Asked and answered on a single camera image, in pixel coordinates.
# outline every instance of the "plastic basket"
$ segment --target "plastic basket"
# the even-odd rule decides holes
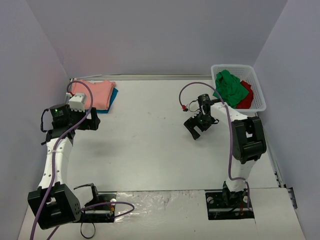
[[[266,110],[266,101],[262,93],[258,77],[252,66],[239,64],[218,64],[211,67],[213,87],[216,87],[217,73],[228,70],[231,74],[251,85],[253,91],[253,101],[249,109],[236,109],[241,113],[255,113]]]

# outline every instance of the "pink towel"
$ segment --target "pink towel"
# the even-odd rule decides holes
[[[93,81],[86,81],[86,80],[79,80],[86,84],[90,90],[92,91],[93,95],[93,107],[95,107],[97,110],[108,110],[109,104],[110,104],[110,98],[112,95],[112,91],[114,90],[114,87],[116,83],[114,81],[108,81],[104,80],[101,82],[91,83]],[[74,83],[72,85],[72,93],[84,93],[86,95],[86,101],[84,108],[89,109],[90,107],[90,94],[85,86],[79,83]]]

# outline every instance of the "white table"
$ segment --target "white table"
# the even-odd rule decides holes
[[[182,112],[178,102],[180,89],[189,82],[117,81],[118,96],[110,112],[99,115],[99,129],[77,131],[68,167],[69,188],[95,183],[99,191],[117,191],[118,201],[136,207],[115,223],[96,224],[94,239],[304,240],[268,154],[257,161],[248,180],[255,219],[208,220],[203,190],[221,189],[227,178],[229,130],[219,123],[193,140],[183,126],[191,113]],[[203,93],[212,91],[190,86],[182,101],[188,104]],[[117,213],[126,210],[116,207]],[[33,220],[28,208],[19,240],[29,239]],[[84,234],[89,236],[91,228],[85,226]],[[38,226],[35,239],[44,240],[51,231]],[[82,240],[80,225],[63,225],[52,239]]]
[[[110,112],[99,115],[99,129],[76,132],[68,184],[94,183],[99,191],[221,189],[228,175],[229,129],[223,123],[212,125],[193,140],[183,123],[194,113],[183,112],[178,101],[179,91],[190,82],[117,81],[118,95]],[[194,84],[185,89],[182,102],[212,92]],[[278,187],[267,153],[248,182],[252,188]]]

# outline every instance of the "clothes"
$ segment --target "clothes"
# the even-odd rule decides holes
[[[251,85],[245,81],[241,81],[242,86],[249,91],[249,94],[236,106],[237,109],[249,109],[252,101],[254,100],[254,92],[251,89]]]
[[[215,86],[222,99],[232,108],[236,108],[248,94],[248,90],[241,85],[240,79],[228,70],[222,70],[216,75]]]
[[[101,82],[91,83],[89,80],[79,80],[85,83],[93,94],[92,106],[97,110],[108,110],[110,107],[110,98],[116,83],[114,81],[104,80]],[[72,85],[72,93],[84,93],[87,96],[87,100],[84,104],[84,108],[88,109],[90,106],[90,94],[85,86],[79,83]]]
[[[114,100],[115,100],[118,92],[119,92],[118,89],[116,89],[116,88],[113,89],[112,95],[111,95],[111,98],[110,98],[109,108],[108,108],[107,110],[97,110],[96,112],[97,112],[98,114],[107,114],[107,113],[109,112],[109,110],[110,110],[110,108],[111,108],[111,105],[112,105],[112,103],[114,102]]]

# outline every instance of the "gray wall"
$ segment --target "gray wall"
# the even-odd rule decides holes
[[[0,239],[13,240],[46,160],[41,113],[63,101],[67,85],[57,54],[25,0],[0,1],[0,79]]]
[[[27,0],[69,77],[253,65],[287,0]]]
[[[254,65],[263,126],[307,240],[320,239],[319,13],[319,0],[289,0]]]

